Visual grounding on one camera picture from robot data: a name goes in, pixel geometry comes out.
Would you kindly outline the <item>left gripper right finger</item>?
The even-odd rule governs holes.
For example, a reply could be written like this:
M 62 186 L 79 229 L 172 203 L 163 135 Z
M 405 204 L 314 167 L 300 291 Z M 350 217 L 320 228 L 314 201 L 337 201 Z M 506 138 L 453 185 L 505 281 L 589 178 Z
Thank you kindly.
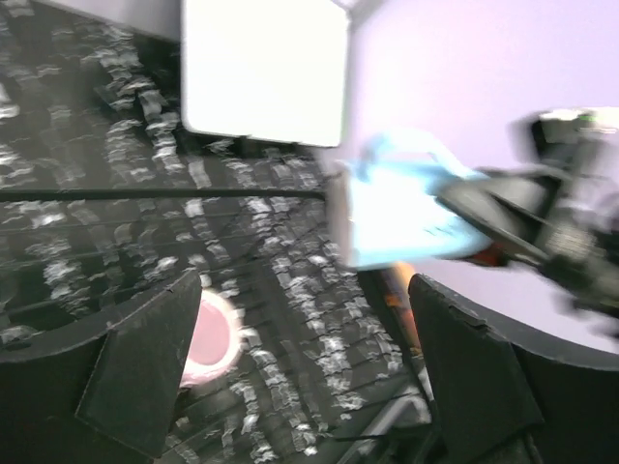
M 450 463 L 615 463 L 618 357 L 415 275 L 409 299 Z

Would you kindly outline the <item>light blue ceramic mug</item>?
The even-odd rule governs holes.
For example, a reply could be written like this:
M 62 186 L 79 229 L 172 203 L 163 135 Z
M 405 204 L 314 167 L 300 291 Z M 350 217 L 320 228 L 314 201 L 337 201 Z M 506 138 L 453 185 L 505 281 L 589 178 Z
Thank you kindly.
M 479 175 L 428 131 L 375 136 L 358 160 L 339 164 L 326 191 L 340 263 L 380 269 L 397 261 L 466 258 L 487 248 L 486 235 L 436 199 L 451 181 Z

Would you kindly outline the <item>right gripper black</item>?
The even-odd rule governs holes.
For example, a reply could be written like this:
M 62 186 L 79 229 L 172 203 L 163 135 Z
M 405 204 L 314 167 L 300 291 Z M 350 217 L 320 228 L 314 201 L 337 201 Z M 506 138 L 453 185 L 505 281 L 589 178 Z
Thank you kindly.
M 504 250 L 572 293 L 572 306 L 618 312 L 618 217 L 568 207 L 587 170 L 618 131 L 616 108 L 559 108 L 525 119 L 538 166 L 453 180 L 439 204 Z

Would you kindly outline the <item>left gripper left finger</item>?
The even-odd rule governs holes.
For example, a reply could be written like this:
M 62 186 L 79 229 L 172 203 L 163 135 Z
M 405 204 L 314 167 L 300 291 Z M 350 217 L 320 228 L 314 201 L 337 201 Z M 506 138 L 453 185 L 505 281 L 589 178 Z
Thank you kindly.
M 151 463 L 172 422 L 201 298 L 187 270 L 1 352 L 4 463 Z

